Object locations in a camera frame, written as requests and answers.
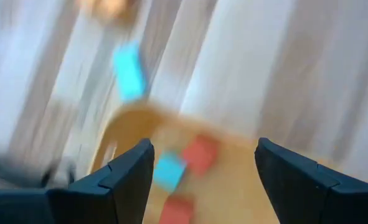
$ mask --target wooden floor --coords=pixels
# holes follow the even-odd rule
[[[136,12],[105,25],[70,0],[0,0],[1,156],[39,170],[69,157],[86,175],[121,106],[111,55],[137,41],[150,102],[368,181],[368,2],[141,0]]]

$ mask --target blue block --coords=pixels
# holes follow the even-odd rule
[[[184,174],[186,163],[172,152],[160,156],[153,174],[153,180],[168,192],[177,188]]]
[[[139,45],[137,43],[122,46],[113,56],[113,70],[124,103],[129,103],[143,97],[146,92],[146,82],[139,60]]]

